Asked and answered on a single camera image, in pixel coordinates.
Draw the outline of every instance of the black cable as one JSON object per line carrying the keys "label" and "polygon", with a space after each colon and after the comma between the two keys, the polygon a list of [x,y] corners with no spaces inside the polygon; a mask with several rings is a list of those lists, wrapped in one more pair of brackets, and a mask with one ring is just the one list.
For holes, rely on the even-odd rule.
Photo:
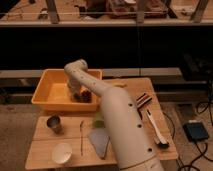
{"label": "black cable", "polygon": [[[175,124],[174,124],[172,118],[171,118],[169,115],[167,115],[165,112],[163,112],[163,114],[164,114],[164,115],[168,118],[168,120],[171,122],[172,129],[173,129],[173,131],[172,131],[172,139],[174,139],[175,133],[176,133]],[[176,163],[178,164],[178,168],[184,166],[184,163],[183,163],[183,161],[181,160],[180,156],[179,156],[178,159],[176,159],[175,161],[176,161]]]}
{"label": "black cable", "polygon": [[[198,143],[195,143],[195,145],[196,145],[198,151],[199,151],[200,153],[202,153],[200,147],[198,146]],[[208,160],[208,161],[210,161],[210,162],[213,162],[213,159],[207,157],[206,155],[203,155],[203,157],[204,157],[206,160]]]}
{"label": "black cable", "polygon": [[176,130],[175,130],[175,124],[174,124],[174,122],[172,121],[172,118],[171,118],[169,115],[167,115],[165,112],[163,112],[163,114],[169,119],[169,121],[170,121],[171,124],[172,124],[172,129],[173,129],[173,132],[172,132],[172,139],[174,139],[174,137],[175,137],[175,132],[176,132]]}
{"label": "black cable", "polygon": [[212,111],[211,111],[211,105],[213,104],[212,100],[213,100],[213,80],[212,79],[209,79],[207,80],[207,87],[208,87],[208,101],[207,102],[199,102],[196,106],[195,106],[195,109],[196,109],[196,112],[198,114],[201,114],[203,112],[205,112],[207,109],[209,110],[209,116],[210,116],[210,121],[211,121],[211,124],[213,126],[213,117],[212,117]]}
{"label": "black cable", "polygon": [[190,171],[191,168],[193,168],[193,169],[195,169],[195,170],[197,170],[197,171],[200,171],[199,168],[193,166],[193,163],[196,162],[196,161],[197,161],[198,159],[200,159],[201,157],[203,157],[203,156],[205,155],[205,153],[207,152],[207,150],[208,150],[208,144],[205,143],[205,149],[204,149],[204,151],[201,151],[200,154],[199,154],[197,157],[195,157],[188,165],[183,165],[183,166],[181,166],[181,167],[178,169],[178,171],[181,171],[181,170],[184,169],[184,168],[188,168],[188,171]]}

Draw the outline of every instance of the shelf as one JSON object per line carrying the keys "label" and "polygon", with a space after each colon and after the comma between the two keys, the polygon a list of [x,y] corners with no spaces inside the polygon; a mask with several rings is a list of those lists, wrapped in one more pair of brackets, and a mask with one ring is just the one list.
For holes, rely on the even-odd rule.
{"label": "shelf", "polygon": [[13,8],[11,8],[3,17],[1,17],[0,26],[133,27],[138,25],[213,25],[213,0],[209,0],[203,13],[203,18],[200,22],[194,22],[194,20],[190,19],[190,11],[193,12],[196,9],[198,1],[199,0],[171,0],[168,13],[165,17],[145,17],[143,23],[138,24],[136,17],[129,19],[115,19],[110,17],[111,13],[104,12],[103,15],[100,14],[100,17],[92,18],[87,15],[88,12],[80,13],[79,7],[82,7],[84,10],[87,7],[86,0],[35,0],[35,3],[33,4],[30,4],[28,0],[20,0],[19,3],[14,5]]}

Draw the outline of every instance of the black device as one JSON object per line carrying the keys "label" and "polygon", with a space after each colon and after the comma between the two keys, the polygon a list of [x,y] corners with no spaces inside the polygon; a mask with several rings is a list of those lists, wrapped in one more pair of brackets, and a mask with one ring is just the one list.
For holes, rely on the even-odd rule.
{"label": "black device", "polygon": [[183,125],[183,129],[189,141],[202,141],[209,138],[202,122],[192,122]]}
{"label": "black device", "polygon": [[213,75],[213,59],[185,54],[180,69],[186,80],[206,81]]}
{"label": "black device", "polygon": [[0,19],[20,0],[0,0]]}

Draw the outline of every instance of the floor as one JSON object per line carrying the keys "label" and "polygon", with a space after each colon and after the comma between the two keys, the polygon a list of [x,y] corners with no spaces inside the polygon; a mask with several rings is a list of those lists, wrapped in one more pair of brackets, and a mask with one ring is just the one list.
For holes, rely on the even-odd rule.
{"label": "floor", "polygon": [[[213,159],[213,127],[209,119],[208,111],[195,115],[194,104],[161,103],[162,110],[169,116],[175,124],[174,142],[176,144],[180,158],[184,164],[189,164],[199,151],[193,143],[189,143],[182,129],[182,124],[188,120],[196,119],[202,121],[209,133],[208,151],[206,156]],[[0,105],[0,170],[1,171],[25,171],[25,161],[30,147],[36,121],[40,109],[30,104],[20,105]],[[171,121],[166,116],[171,134],[174,128]],[[204,142],[199,142],[199,146],[204,149]],[[177,171],[177,161],[162,161],[165,171]],[[201,171],[213,170],[213,164],[203,157],[194,163]],[[65,168],[61,170],[70,171],[116,171],[116,166],[110,167],[90,167],[90,168]]]}

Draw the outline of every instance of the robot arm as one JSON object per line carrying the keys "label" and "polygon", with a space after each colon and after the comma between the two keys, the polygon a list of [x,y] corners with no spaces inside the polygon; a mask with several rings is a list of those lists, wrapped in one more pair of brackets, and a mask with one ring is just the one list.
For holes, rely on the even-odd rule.
{"label": "robot arm", "polygon": [[64,70],[71,89],[78,91],[82,84],[101,97],[100,108],[119,169],[163,171],[128,92],[87,74],[84,60],[69,63]]}

